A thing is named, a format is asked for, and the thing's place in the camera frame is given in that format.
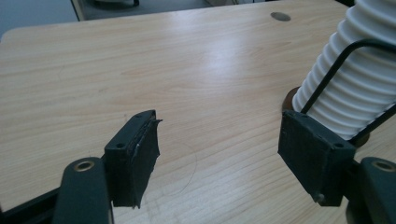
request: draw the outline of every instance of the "floor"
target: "floor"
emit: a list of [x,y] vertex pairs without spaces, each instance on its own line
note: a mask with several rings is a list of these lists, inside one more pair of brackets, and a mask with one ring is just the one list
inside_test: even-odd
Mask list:
[[0,0],[0,40],[15,28],[75,21],[70,0]]
[[[85,20],[98,20],[123,16],[143,15],[167,11],[212,7],[206,0],[140,0],[140,6],[134,7],[133,0],[119,3],[101,2],[94,0],[81,0]],[[253,3],[253,0],[239,0],[239,4]]]

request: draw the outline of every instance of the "round hole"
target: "round hole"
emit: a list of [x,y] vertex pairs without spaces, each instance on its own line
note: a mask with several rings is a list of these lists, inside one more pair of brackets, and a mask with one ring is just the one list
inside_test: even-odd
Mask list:
[[271,13],[271,17],[276,19],[277,21],[290,21],[291,17],[288,14],[283,12],[273,12]]
[[122,147],[125,147],[125,144],[123,144],[123,143],[118,143],[118,144],[116,144],[116,147],[117,147],[117,148],[122,148]]
[[373,166],[386,172],[396,172],[396,167],[386,161],[373,161]]
[[82,161],[75,165],[75,171],[77,172],[84,172],[91,169],[95,163],[93,161]]

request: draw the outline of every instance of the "wood grain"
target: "wood grain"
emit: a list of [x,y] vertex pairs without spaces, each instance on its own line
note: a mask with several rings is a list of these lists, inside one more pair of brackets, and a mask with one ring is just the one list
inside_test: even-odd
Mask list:
[[[277,155],[280,107],[346,7],[280,1],[22,28],[0,44],[0,203],[57,188],[156,109],[161,157],[142,208],[116,223],[345,223]],[[291,21],[275,21],[271,12]],[[395,119],[358,154],[396,161]]]

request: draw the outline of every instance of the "metal screw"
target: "metal screw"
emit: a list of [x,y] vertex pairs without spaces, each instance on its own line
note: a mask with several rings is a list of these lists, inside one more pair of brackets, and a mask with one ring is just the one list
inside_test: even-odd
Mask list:
[[319,194],[315,195],[314,202],[315,203],[324,203],[324,202],[326,202],[326,198],[324,197],[324,195],[322,193],[319,193]]

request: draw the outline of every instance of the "table surface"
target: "table surface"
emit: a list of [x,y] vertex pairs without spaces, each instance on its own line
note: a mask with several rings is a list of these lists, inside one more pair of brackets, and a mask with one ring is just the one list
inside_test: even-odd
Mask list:
[[[345,223],[277,155],[280,106],[347,8],[280,1],[23,28],[0,44],[0,203],[59,187],[132,115],[156,109],[157,160],[140,210],[116,223]],[[272,12],[291,21],[276,21]],[[357,154],[396,161],[396,119]]]

